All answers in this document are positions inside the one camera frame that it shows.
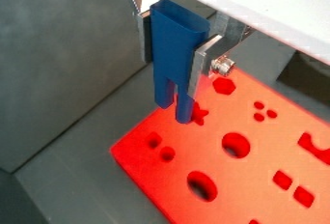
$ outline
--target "gray floor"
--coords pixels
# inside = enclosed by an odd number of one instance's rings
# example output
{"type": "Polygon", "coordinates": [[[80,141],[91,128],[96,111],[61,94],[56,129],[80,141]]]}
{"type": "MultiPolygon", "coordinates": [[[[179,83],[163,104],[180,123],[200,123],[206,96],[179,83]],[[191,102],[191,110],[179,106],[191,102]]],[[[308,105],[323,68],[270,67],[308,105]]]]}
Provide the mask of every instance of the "gray floor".
{"type": "MultiPolygon", "coordinates": [[[[275,82],[292,52],[255,34],[234,57],[267,85],[329,118],[329,107],[275,82]]],[[[167,223],[108,154],[155,107],[148,66],[19,170],[17,179],[49,223],[167,223]]]]}
{"type": "Polygon", "coordinates": [[[0,223],[48,223],[17,179],[3,171],[0,171],[0,223]]]}

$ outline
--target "star-shaped hole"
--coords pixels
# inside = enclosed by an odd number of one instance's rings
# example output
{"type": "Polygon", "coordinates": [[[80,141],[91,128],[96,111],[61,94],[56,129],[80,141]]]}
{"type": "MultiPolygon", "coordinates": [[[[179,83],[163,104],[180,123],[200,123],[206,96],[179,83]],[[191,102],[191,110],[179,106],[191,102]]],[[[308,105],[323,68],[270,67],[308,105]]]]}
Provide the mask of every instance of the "star-shaped hole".
{"type": "Polygon", "coordinates": [[[200,109],[200,105],[195,102],[192,109],[191,121],[195,122],[199,126],[203,126],[203,117],[208,114],[207,110],[200,109]]]}

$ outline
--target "hole in red board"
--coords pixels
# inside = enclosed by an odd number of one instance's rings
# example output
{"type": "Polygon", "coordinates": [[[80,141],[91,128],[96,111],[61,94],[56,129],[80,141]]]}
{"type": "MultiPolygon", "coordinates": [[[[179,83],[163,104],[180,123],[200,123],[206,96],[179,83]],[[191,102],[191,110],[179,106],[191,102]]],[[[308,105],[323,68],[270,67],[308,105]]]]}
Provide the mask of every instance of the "hole in red board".
{"type": "Polygon", "coordinates": [[[248,224],[259,224],[259,222],[256,220],[251,220],[248,224]]]}
{"type": "Polygon", "coordinates": [[[200,109],[200,105],[195,102],[192,109],[191,121],[195,122],[199,126],[203,126],[203,117],[208,114],[207,110],[200,109]]]}
{"type": "Polygon", "coordinates": [[[323,163],[330,165],[330,149],[321,150],[315,147],[311,140],[311,135],[303,133],[298,141],[299,146],[306,149],[323,163]]]}
{"type": "Polygon", "coordinates": [[[175,150],[171,147],[163,147],[160,150],[160,158],[164,162],[172,161],[175,157],[175,150]]]}
{"type": "Polygon", "coordinates": [[[214,90],[218,94],[228,96],[236,89],[235,83],[231,79],[216,78],[212,82],[214,90]]]}
{"type": "Polygon", "coordinates": [[[264,104],[260,101],[255,101],[254,102],[254,107],[259,110],[262,110],[264,108],[264,104]]]}
{"type": "Polygon", "coordinates": [[[264,117],[263,117],[263,115],[260,113],[255,113],[252,117],[258,122],[263,122],[264,121],[264,117]]]}
{"type": "Polygon", "coordinates": [[[275,111],[274,111],[274,110],[268,110],[268,111],[267,111],[267,116],[268,116],[271,119],[274,119],[274,118],[276,117],[275,111]]]}
{"type": "Polygon", "coordinates": [[[227,133],[222,138],[222,147],[227,154],[235,158],[244,158],[250,153],[250,143],[238,133],[227,133]]]}
{"type": "Polygon", "coordinates": [[[151,132],[149,135],[145,137],[145,142],[151,149],[156,149],[162,143],[162,137],[156,132],[151,132]]]}
{"type": "Polygon", "coordinates": [[[188,175],[187,183],[191,191],[202,200],[211,202],[216,198],[216,185],[208,175],[194,171],[188,175]]]}
{"type": "Polygon", "coordinates": [[[302,186],[295,189],[294,198],[306,208],[311,206],[314,201],[314,196],[302,186]]]}
{"type": "Polygon", "coordinates": [[[282,171],[275,172],[274,182],[283,190],[287,190],[292,184],[291,178],[282,171]]]}

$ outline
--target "white panel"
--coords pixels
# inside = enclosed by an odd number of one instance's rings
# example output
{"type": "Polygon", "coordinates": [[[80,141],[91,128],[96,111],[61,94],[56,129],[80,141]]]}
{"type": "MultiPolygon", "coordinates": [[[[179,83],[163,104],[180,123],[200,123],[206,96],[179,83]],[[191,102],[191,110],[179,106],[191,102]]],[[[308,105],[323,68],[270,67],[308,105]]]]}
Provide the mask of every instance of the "white panel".
{"type": "Polygon", "coordinates": [[[330,0],[199,0],[330,65],[330,0]]]}

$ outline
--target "bolt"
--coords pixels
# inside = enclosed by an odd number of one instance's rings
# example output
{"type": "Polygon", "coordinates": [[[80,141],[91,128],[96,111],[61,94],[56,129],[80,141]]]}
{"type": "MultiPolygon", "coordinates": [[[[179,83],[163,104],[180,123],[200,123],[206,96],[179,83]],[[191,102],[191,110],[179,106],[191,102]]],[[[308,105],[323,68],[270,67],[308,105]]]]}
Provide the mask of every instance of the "bolt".
{"type": "Polygon", "coordinates": [[[211,61],[211,70],[214,73],[219,73],[227,76],[234,68],[235,62],[224,55],[211,61]]]}

